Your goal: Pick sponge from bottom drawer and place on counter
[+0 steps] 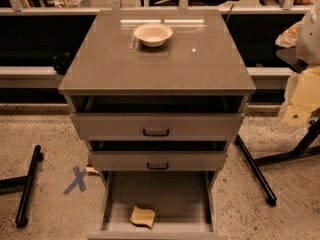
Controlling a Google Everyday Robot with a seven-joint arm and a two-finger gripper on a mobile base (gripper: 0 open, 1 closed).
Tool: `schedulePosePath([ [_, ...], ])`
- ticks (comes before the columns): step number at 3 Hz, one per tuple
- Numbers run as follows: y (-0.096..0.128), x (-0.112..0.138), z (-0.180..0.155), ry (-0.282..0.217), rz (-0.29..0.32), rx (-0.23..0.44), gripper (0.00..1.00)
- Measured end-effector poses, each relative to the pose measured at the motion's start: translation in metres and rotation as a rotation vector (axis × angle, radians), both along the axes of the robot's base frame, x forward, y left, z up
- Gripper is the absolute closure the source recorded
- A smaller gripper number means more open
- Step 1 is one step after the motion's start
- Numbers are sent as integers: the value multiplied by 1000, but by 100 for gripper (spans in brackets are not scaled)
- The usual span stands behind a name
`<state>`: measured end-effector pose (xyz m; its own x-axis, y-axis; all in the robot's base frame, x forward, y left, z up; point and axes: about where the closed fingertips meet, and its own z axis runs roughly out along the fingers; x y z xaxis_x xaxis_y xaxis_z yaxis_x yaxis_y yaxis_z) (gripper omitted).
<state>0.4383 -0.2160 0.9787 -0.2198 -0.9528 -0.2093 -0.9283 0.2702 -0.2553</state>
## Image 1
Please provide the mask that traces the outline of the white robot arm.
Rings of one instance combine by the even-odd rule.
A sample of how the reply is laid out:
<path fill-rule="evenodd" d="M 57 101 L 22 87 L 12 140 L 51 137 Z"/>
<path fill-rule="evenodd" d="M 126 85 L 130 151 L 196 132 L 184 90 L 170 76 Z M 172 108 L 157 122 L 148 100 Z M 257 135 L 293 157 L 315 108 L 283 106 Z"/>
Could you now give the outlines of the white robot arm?
<path fill-rule="evenodd" d="M 286 127 L 299 128 L 320 108 L 320 4 L 279 35 L 275 44 L 295 73 L 289 77 L 278 117 Z"/>

